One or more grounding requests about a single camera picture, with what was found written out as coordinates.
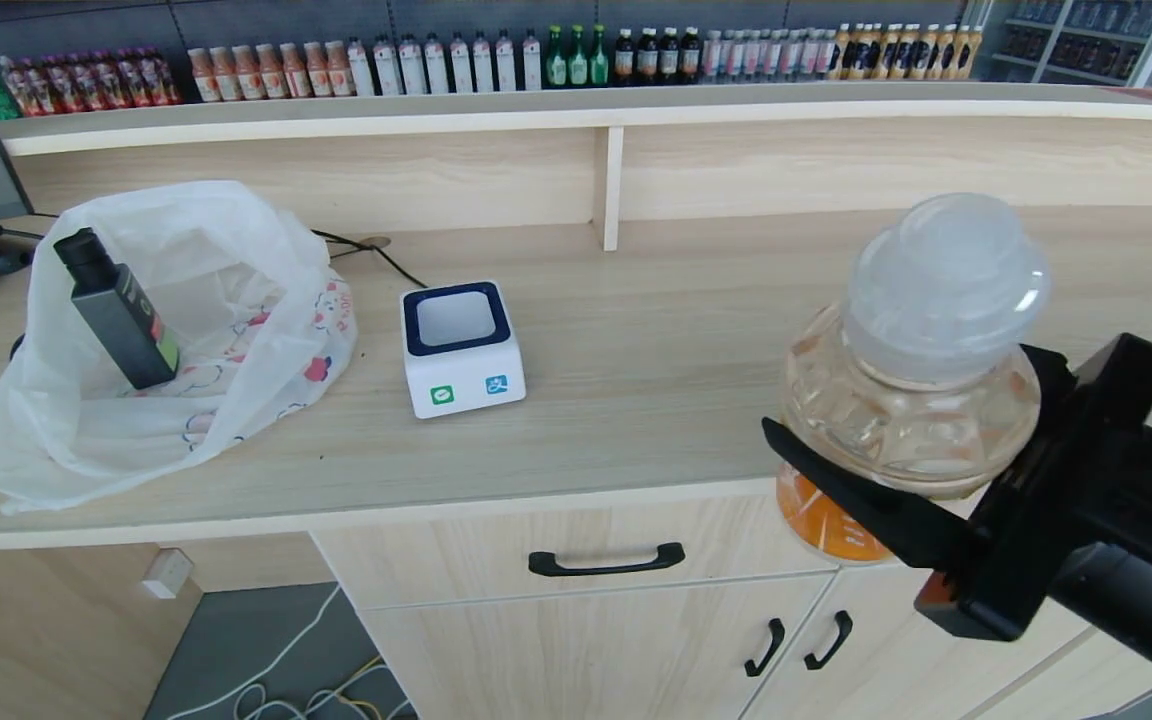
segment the plastic bag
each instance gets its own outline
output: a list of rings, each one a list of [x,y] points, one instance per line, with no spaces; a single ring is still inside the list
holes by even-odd
[[[177,336],[172,382],[136,391],[69,301],[52,245],[91,227]],[[38,243],[26,340],[0,378],[6,514],[63,509],[191,468],[311,406],[358,329],[323,241],[237,182],[100,197]]]

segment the cabinet handle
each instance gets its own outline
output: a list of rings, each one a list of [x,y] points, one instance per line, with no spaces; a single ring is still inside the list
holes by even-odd
[[[814,652],[809,652],[808,655],[804,657],[803,662],[808,666],[809,670],[821,669],[824,665],[832,659],[833,653],[836,653],[838,649],[842,647],[842,643],[846,642],[847,635],[851,634],[851,615],[847,615],[847,611],[835,612],[835,614],[833,614],[833,621],[838,623],[838,637],[833,641],[832,646],[829,646],[829,651],[824,653],[823,659],[817,660]]]
[[[780,617],[773,617],[767,623],[767,629],[772,630],[772,644],[767,647],[767,654],[763,657],[763,661],[755,665],[753,660],[745,660],[745,674],[750,679],[756,679],[763,674],[763,670],[767,669],[767,664],[772,661],[772,657],[776,654],[776,651],[781,649],[781,643],[785,642],[785,623],[781,623]]]
[[[658,544],[657,559],[638,564],[608,564],[607,568],[563,568],[553,552],[532,552],[526,555],[526,568],[547,578],[575,578],[577,575],[619,575],[621,573],[645,573],[673,568],[684,561],[681,541]]]

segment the wechat pay logo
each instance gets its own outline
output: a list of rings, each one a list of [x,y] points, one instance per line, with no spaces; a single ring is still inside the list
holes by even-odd
[[[429,389],[430,400],[434,406],[447,406],[448,402],[456,401],[456,393],[452,392],[452,386],[438,386]]]

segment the clear plastic lid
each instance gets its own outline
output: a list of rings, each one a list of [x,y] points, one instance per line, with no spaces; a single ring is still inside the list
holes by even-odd
[[[940,195],[861,251],[842,327],[879,373],[958,382],[1014,350],[1049,290],[1047,260],[1006,202]]]

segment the green bottle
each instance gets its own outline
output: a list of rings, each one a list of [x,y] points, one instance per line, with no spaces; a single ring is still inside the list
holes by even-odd
[[[594,51],[590,54],[589,59],[589,74],[590,74],[590,85],[594,88],[606,88],[607,76],[611,73],[611,63],[607,61],[607,53],[602,51],[602,33],[607,32],[607,28],[602,24],[596,24],[594,26]]]
[[[545,55],[545,79],[550,88],[567,85],[567,60],[563,60],[563,29],[550,26],[550,53]]]
[[[573,26],[573,53],[567,56],[567,81],[573,88],[584,88],[589,83],[589,60],[585,59],[585,28]]]

